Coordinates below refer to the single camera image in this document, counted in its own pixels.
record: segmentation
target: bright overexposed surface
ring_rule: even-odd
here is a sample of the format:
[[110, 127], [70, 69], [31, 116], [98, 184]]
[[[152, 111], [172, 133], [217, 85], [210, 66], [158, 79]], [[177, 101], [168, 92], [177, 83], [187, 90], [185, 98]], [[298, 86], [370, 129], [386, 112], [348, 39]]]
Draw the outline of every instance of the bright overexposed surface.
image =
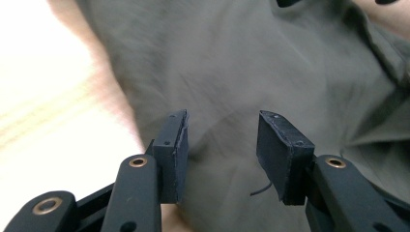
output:
[[80, 199], [142, 151], [101, 45], [79, 11], [65, 14], [73, 1], [49, 4], [0, 7], [1, 231], [32, 198], [67, 190]]

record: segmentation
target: green-gray cloth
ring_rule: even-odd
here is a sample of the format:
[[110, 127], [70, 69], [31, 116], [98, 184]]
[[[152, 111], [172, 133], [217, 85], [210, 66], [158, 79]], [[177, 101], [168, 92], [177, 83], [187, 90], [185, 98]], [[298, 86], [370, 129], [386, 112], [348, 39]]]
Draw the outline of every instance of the green-gray cloth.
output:
[[259, 110], [316, 155], [356, 163], [410, 202], [410, 45], [348, 0], [78, 0], [105, 46], [141, 138], [190, 114], [182, 209], [195, 231], [308, 231], [256, 157]]

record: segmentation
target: dark gray cloth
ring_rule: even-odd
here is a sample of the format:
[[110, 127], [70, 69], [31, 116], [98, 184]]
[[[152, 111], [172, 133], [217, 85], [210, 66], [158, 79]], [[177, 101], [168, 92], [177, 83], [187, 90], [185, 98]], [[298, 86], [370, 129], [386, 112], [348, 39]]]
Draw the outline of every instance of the dark gray cloth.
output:
[[282, 206], [273, 188], [249, 196], [269, 183], [255, 154], [260, 109], [410, 201], [410, 46], [350, 1], [78, 3], [146, 145], [169, 112], [189, 111], [182, 208], [196, 231], [308, 230], [304, 208]]

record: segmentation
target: garment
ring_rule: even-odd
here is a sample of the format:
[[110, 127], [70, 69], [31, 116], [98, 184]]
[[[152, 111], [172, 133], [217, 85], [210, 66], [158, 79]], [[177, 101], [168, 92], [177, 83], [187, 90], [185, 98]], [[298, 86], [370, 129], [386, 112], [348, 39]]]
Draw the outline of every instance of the garment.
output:
[[[410, 201], [410, 46], [352, 2], [78, 4], [145, 145], [168, 113], [190, 113], [182, 211], [195, 231], [308, 231], [304, 207], [283, 206], [273, 188], [249, 196], [269, 183], [255, 154], [261, 109], [286, 117], [316, 155], [353, 156], [371, 181]], [[388, 170], [368, 161], [384, 158]]]

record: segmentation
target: gray fabric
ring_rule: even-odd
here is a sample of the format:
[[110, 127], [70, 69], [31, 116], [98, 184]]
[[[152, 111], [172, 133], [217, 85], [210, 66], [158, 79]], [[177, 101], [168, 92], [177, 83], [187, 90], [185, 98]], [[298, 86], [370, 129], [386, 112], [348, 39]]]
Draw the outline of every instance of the gray fabric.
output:
[[[395, 147], [410, 138], [410, 46], [350, 1], [303, 0], [284, 9], [268, 0], [78, 3], [146, 145], [167, 113], [189, 111], [182, 208], [196, 231], [308, 230], [304, 208], [282, 206], [273, 188], [249, 197], [268, 184], [255, 155], [260, 109], [285, 116], [317, 155], [369, 146], [389, 156], [375, 143]], [[410, 201], [402, 181], [410, 178], [408, 157], [405, 149], [394, 153], [405, 171], [390, 168], [380, 185], [400, 188], [393, 194]], [[367, 176], [377, 176], [361, 160]]]

